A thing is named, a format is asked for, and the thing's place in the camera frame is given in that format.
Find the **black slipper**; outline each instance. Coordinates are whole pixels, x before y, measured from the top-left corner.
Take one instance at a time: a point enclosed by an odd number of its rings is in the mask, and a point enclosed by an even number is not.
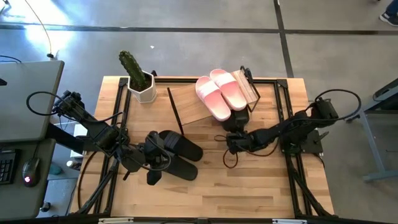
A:
[[[191,161],[199,161],[203,156],[203,149],[201,147],[175,131],[162,131],[159,133],[159,136],[164,140],[165,149],[172,153]]]
[[[173,174],[184,180],[195,180],[198,175],[198,168],[186,160],[174,155],[169,168],[165,170],[169,174]]]

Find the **wooden table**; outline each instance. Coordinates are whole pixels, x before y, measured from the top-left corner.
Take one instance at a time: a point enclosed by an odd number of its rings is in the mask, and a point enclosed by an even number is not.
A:
[[[97,119],[112,115],[119,78],[104,77],[95,111]],[[294,113],[305,109],[308,98],[304,80],[288,78],[287,81]],[[183,85],[186,84],[157,83],[158,95],[152,104],[140,104],[132,96],[127,122],[132,142],[143,142],[152,130],[160,132],[171,129],[179,132],[166,88]],[[273,87],[266,84],[256,86],[261,99],[246,126],[248,131],[269,128],[279,122]],[[126,91],[123,93],[120,111],[124,107]],[[120,166],[112,217],[294,217],[286,161],[280,150],[276,150],[269,157],[256,157],[241,152],[238,165],[234,169],[228,169],[222,161],[226,143],[213,140],[214,135],[226,132],[215,119],[206,118],[183,128],[185,136],[204,150],[201,161],[193,162],[199,170],[196,180],[187,181],[163,172],[163,178],[155,186],[150,186],[146,184],[146,170],[141,169],[123,181],[126,169]],[[269,152],[274,144],[259,153]],[[86,202],[98,185],[103,156],[103,153],[97,153],[87,167],[81,185],[82,203]],[[322,163],[311,154],[303,154],[302,157],[309,189],[323,207],[333,213]],[[229,155],[227,158],[228,163],[232,164],[234,156]],[[107,194],[108,187],[104,191],[102,207],[106,203]],[[71,212],[77,210],[76,196],[77,194],[73,198]],[[300,208],[304,211],[300,190],[298,196]]]

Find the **white slide sandal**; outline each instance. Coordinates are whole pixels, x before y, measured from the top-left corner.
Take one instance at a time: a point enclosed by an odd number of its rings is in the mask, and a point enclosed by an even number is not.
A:
[[[195,89],[199,99],[218,121],[225,121],[231,116],[231,110],[221,96],[221,90],[209,77],[200,77]]]
[[[245,109],[246,99],[239,88],[239,83],[230,73],[222,69],[214,69],[210,72],[210,78],[220,88],[225,101],[232,109],[236,111]]]

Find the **cactus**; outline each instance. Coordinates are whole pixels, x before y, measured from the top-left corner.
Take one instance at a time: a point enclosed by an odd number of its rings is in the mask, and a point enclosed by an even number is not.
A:
[[[130,52],[122,50],[119,54],[119,60],[130,76],[131,88],[142,91],[149,87],[144,73]]]

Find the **desk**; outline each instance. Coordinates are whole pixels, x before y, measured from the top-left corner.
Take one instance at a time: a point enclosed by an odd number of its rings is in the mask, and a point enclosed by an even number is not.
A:
[[[97,119],[103,119],[112,114],[119,78],[104,77],[95,111]],[[293,111],[305,109],[308,98],[304,80],[288,78],[287,82]],[[147,133],[152,130],[171,129],[179,132],[166,88],[178,88],[183,85],[186,84],[157,83],[158,95],[152,104],[140,104],[134,97],[131,98],[127,128],[133,143],[142,142]],[[274,88],[266,84],[256,84],[256,86],[261,99],[246,126],[248,131],[269,128],[279,123]],[[205,118],[186,124],[183,129],[185,136],[204,150],[203,158],[198,162],[192,162],[199,170],[197,179],[187,181],[163,173],[163,178],[155,186],[149,186],[146,184],[147,172],[145,170],[141,169],[131,174],[127,181],[123,181],[126,169],[120,166],[112,217],[294,217],[286,161],[280,150],[269,157],[239,153],[238,165],[234,169],[228,169],[222,161],[226,143],[213,140],[214,135],[226,132],[215,119]],[[259,153],[265,154],[274,147],[274,144]],[[97,153],[87,167],[81,186],[82,203],[89,198],[98,185],[103,156],[102,153]],[[321,162],[310,154],[303,154],[302,157],[309,189],[323,207],[333,213]],[[234,159],[233,156],[227,158],[229,162]],[[107,194],[108,188],[104,191],[102,207],[106,203]],[[71,212],[77,210],[76,195],[73,198]],[[304,211],[303,197],[299,190],[298,196],[300,208]]]
[[[63,61],[0,64],[0,142],[37,141],[45,138],[50,116],[29,111],[26,98],[36,91],[57,93]],[[33,110],[51,113],[54,97],[39,94],[30,99]]]
[[[32,158],[36,147],[36,157],[40,159],[40,180],[34,187],[25,187],[22,179],[22,168],[25,162]],[[44,139],[39,142],[9,143],[4,148],[19,149],[20,151],[14,183],[0,185],[0,221],[35,218],[39,214],[39,208],[44,201],[47,175],[50,170],[55,140]]]

